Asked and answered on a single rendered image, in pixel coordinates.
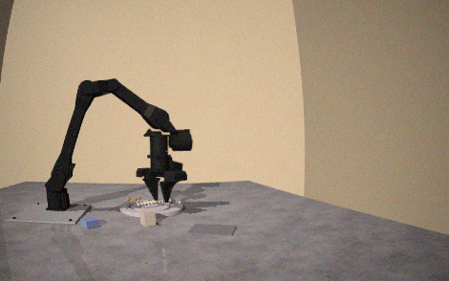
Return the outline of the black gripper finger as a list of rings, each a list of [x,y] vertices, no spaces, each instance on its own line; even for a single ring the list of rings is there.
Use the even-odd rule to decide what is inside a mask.
[[[162,195],[163,195],[164,201],[166,203],[168,203],[168,200],[169,200],[171,192],[172,192],[171,190],[172,190],[172,188],[173,188],[173,186],[174,186],[174,184],[176,182],[165,182],[165,181],[162,181],[162,182],[159,182],[159,183],[160,183],[160,188],[162,190]]]
[[[158,187],[159,187],[160,178],[156,178],[156,179],[152,179],[152,180],[148,180],[148,179],[142,179],[142,180],[146,183],[154,201],[157,201],[159,199],[158,198]]]

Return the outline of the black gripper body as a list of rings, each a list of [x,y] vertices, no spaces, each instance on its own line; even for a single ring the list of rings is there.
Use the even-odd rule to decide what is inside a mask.
[[[150,159],[150,167],[138,168],[137,177],[152,180],[157,177],[163,177],[165,182],[187,181],[187,173],[184,170],[172,170],[168,166],[168,152],[153,152],[147,155]]]

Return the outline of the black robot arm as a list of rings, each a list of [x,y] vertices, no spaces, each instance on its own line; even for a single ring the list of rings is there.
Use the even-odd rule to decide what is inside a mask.
[[[110,93],[121,99],[133,110],[136,110],[152,129],[169,132],[169,135],[164,135],[161,131],[148,129],[143,136],[150,137],[150,151],[168,152],[168,137],[169,148],[172,151],[190,151],[192,149],[193,141],[189,129],[177,130],[171,123],[169,114],[166,111],[145,102],[122,85],[117,79],[112,78],[93,82],[92,80],[84,80],[80,82],[77,89],[75,109],[61,153],[53,166],[52,176],[45,183],[48,201],[48,208],[46,210],[64,211],[71,206],[69,193],[67,193],[65,184],[73,176],[75,163],[72,163],[72,155],[82,121],[94,98]]]

